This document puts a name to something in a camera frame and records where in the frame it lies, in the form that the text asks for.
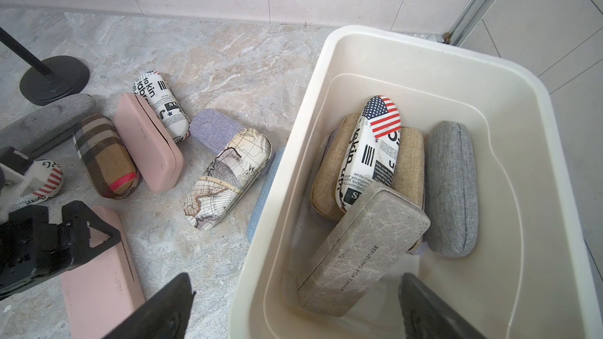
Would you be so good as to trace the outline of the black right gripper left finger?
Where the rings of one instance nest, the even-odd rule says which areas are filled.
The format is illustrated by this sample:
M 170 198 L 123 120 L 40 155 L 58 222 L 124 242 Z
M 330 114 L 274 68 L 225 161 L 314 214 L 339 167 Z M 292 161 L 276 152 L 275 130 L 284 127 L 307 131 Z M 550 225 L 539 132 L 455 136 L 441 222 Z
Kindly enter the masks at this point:
M 180 273 L 105 338 L 184 338 L 195 295 Z

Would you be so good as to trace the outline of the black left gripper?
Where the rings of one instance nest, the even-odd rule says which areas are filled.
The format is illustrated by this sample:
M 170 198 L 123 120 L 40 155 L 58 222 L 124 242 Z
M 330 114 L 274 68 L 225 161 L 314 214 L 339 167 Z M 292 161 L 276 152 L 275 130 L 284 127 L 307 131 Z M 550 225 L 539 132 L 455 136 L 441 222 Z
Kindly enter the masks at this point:
M 33 162 L 15 148 L 1 150 L 2 299 L 78 268 L 121 240 L 119 229 L 81 201 L 61 208 L 59 224 L 50 222 L 42 203 L 11 211 L 21 196 L 35 189 Z

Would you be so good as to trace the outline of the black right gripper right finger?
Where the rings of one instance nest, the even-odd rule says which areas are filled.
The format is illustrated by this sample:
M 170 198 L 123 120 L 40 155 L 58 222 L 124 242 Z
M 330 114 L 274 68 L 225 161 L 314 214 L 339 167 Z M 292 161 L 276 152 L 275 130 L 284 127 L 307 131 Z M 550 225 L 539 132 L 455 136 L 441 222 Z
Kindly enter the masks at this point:
M 401 277 L 398 297 L 406 338 L 485 338 L 411 273 Z

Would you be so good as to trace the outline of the light grey rectangular glasses case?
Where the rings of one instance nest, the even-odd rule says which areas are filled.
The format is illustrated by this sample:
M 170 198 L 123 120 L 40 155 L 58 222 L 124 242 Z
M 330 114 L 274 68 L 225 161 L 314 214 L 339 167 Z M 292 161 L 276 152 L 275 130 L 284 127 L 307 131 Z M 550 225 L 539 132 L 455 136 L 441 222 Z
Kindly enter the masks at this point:
M 296 279 L 303 309 L 341 317 L 430 227 L 424 211 L 398 191 L 372 182 Z

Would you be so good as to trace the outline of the cream plastic storage box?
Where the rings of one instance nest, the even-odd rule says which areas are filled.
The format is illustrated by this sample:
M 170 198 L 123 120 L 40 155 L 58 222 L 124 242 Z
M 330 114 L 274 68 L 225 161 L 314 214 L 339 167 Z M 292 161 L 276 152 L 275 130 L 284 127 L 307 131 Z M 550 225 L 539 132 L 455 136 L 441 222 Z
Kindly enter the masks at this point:
M 375 95 L 429 133 L 464 124 L 477 164 L 480 229 L 469 257 L 407 254 L 340 318 L 298 305 L 297 265 L 328 229 L 309 188 L 328 136 Z M 402 338 L 411 272 L 488 338 L 600 338 L 589 254 L 551 99 L 510 61 L 363 26 L 325 40 L 241 272 L 230 338 Z

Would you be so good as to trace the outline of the dark grey glasses case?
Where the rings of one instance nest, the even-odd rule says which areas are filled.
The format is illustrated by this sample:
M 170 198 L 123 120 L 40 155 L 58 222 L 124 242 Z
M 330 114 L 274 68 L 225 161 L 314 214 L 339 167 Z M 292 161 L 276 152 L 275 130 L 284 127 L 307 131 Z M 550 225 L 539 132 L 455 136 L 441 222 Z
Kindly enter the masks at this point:
M 473 141 L 466 126 L 445 121 L 426 144 L 425 212 L 429 248 L 442 257 L 466 257 L 479 230 L 477 170 Z

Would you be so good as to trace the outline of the tan fabric glasses case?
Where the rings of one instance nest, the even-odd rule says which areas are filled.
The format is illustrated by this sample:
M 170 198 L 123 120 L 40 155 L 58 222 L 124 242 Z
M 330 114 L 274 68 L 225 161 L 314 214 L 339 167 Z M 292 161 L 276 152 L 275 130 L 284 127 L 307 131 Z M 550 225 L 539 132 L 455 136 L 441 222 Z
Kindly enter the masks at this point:
M 336 186 L 359 117 L 359 113 L 346 116 L 342 125 L 328 137 L 320 167 L 312 183 L 310 203 L 318 214 L 331 221 L 340 221 L 345 214 L 335 199 Z

